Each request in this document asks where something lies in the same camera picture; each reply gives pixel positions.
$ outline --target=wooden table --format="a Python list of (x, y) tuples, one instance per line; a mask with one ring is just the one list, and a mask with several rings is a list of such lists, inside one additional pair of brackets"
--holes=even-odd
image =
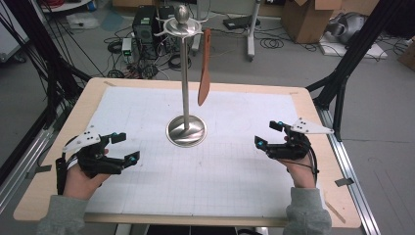
[[(113, 78), (91, 79), (68, 120), (46, 156), (43, 165), (52, 165), (52, 170), (37, 173), (17, 206), (14, 218), (37, 221), (46, 215), (49, 198), (56, 194), (55, 159), (69, 139), (85, 130), (97, 109), (102, 95), (109, 86), (141, 87), (154, 89), (181, 89), (178, 81), (128, 80)], [(190, 82), (189, 89), (197, 90), (199, 83)], [(298, 87), (257, 86), (241, 84), (219, 84), (210, 86), (212, 91), (250, 92), (262, 94), (290, 95), (299, 117), (320, 123), (308, 91)], [(346, 186), (338, 187), (335, 180), (343, 178), (331, 145), (325, 135), (308, 135), (319, 160), (319, 183), (332, 220), (333, 227), (356, 228), (361, 224), (357, 210)], [(230, 225), (230, 226), (284, 226), (286, 220), (244, 217), (175, 216), (87, 213), (85, 221), (147, 224), (189, 224), (189, 225)]]

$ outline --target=white device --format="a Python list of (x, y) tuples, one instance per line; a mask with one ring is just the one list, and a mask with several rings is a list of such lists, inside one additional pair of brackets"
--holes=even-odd
[(75, 150), (76, 152), (83, 147), (90, 146), (101, 141), (100, 135), (95, 132), (93, 125), (71, 140), (63, 149), (64, 153)]
[(126, 64), (134, 63), (134, 55), (132, 50), (132, 38), (126, 37), (122, 39), (122, 57)]
[(292, 126), (291, 130), (303, 134), (333, 134), (333, 129), (311, 122), (300, 117)]

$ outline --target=robotic hand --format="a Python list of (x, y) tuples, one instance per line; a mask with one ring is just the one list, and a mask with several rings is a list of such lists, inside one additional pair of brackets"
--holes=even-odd
[[(99, 173), (121, 174), (122, 170), (136, 165), (140, 159), (140, 152), (129, 154), (123, 159), (113, 159), (105, 156), (105, 147), (110, 143), (116, 144), (126, 139), (125, 133), (101, 136), (92, 129), (73, 137), (64, 147), (62, 157), (56, 159), (58, 194), (62, 195), (67, 180), (67, 171), (70, 163), (77, 159), (80, 168), (88, 177), (95, 177)], [(79, 149), (66, 161), (66, 153)]]
[(256, 136), (254, 138), (255, 146), (265, 152), (268, 158), (290, 164), (295, 164), (295, 161), (301, 160), (306, 156), (310, 157), (311, 171), (314, 174), (314, 179), (317, 181), (317, 159), (315, 153), (311, 148), (311, 143), (305, 136), (307, 134), (331, 134), (333, 129), (315, 124), (311, 121), (300, 118), (293, 125), (287, 125), (282, 121), (276, 122), (274, 120), (269, 122), (269, 127), (275, 130), (284, 132), (287, 136), (284, 138), (287, 142), (284, 144), (268, 144), (268, 141)]

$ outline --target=gray sleeve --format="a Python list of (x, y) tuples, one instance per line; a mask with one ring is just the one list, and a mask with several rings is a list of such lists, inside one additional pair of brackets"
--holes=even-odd
[(88, 201), (52, 196), (48, 213), (37, 225), (37, 235), (74, 235), (84, 226)]
[(287, 217), (284, 235), (330, 234), (332, 228), (332, 219), (321, 205), (319, 189), (292, 188)]

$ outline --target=electronic equipment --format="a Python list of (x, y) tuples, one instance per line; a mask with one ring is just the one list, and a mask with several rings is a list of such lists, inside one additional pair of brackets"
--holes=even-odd
[(122, 57), (126, 64), (130, 65), (134, 63), (134, 54), (132, 50), (132, 38), (123, 38), (122, 39)]
[(268, 141), (256, 136), (254, 138), (255, 146), (265, 152), (268, 158), (288, 164), (295, 164), (296, 161), (308, 156), (311, 163), (310, 169), (314, 180), (317, 181), (317, 158), (305, 134), (333, 134), (334, 130), (301, 117), (293, 125), (272, 120), (269, 122), (269, 127), (280, 132), (284, 131), (287, 135), (284, 138), (286, 143), (268, 144)]
[(157, 57), (157, 46), (160, 39), (155, 33), (160, 32), (157, 17), (157, 8), (153, 5), (141, 5), (132, 23), (132, 29), (139, 48), (140, 58), (155, 59)]
[[(223, 20), (223, 24), (229, 30), (237, 29), (237, 28), (246, 28), (251, 26), (251, 22), (253, 21), (253, 16), (248, 17), (239, 17), (234, 19), (226, 19)], [(255, 25), (260, 25), (260, 21), (256, 19)]]
[[(116, 144), (125, 139), (125, 133), (101, 136), (94, 131), (93, 126), (70, 139), (63, 149), (62, 156), (55, 161), (58, 195), (64, 193), (68, 168), (75, 160), (77, 160), (85, 175), (90, 178), (95, 177), (99, 173), (121, 174), (123, 169), (136, 165), (140, 159), (140, 151), (124, 156), (123, 159), (113, 159), (105, 156), (105, 148), (110, 141), (112, 144)], [(67, 161), (66, 153), (76, 150), (78, 151)]]

